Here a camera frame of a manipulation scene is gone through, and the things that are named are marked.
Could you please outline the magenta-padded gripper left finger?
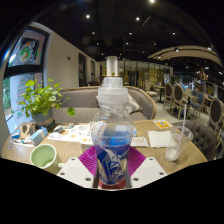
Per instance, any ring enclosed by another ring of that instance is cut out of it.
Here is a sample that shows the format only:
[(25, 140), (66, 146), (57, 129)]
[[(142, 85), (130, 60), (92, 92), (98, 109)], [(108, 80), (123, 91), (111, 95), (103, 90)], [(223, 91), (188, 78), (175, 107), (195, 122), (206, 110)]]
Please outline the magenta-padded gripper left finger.
[(79, 157), (71, 157), (60, 169), (58, 176), (84, 188), (96, 188), (98, 184), (98, 161), (94, 147)]

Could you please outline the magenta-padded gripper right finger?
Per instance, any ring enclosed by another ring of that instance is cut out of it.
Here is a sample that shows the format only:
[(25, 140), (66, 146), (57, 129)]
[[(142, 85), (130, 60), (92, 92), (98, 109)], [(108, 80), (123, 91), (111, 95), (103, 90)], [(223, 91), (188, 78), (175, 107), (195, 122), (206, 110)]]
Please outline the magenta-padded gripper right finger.
[(167, 175), (154, 157), (146, 157), (130, 147), (126, 165), (126, 187), (140, 188)]

